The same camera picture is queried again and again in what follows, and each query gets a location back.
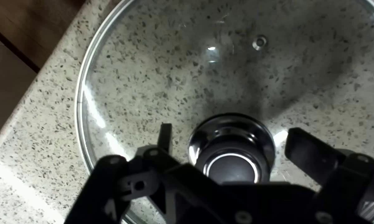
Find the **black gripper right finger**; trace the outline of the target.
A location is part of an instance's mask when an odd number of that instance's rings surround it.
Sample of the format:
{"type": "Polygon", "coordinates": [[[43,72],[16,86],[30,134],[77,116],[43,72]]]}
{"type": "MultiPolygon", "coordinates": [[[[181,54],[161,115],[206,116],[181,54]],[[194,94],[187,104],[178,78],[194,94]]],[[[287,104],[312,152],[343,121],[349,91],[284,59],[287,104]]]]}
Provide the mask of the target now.
{"type": "Polygon", "coordinates": [[[320,186],[309,206],[317,224],[374,224],[374,159],[338,150],[302,129],[290,129],[285,157],[320,186]]]}

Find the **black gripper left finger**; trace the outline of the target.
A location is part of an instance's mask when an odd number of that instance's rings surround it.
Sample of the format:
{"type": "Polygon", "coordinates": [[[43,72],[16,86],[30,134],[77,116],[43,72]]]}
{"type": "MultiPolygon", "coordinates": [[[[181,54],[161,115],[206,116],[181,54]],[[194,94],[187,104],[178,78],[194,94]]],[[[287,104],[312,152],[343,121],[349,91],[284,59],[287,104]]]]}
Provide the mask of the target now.
{"type": "Polygon", "coordinates": [[[102,157],[70,210],[65,224],[121,224],[130,218],[131,202],[147,197],[168,222],[172,210],[167,205],[164,177],[179,164],[168,154],[172,125],[162,124],[156,145],[137,150],[127,162],[118,155],[102,157]]]}

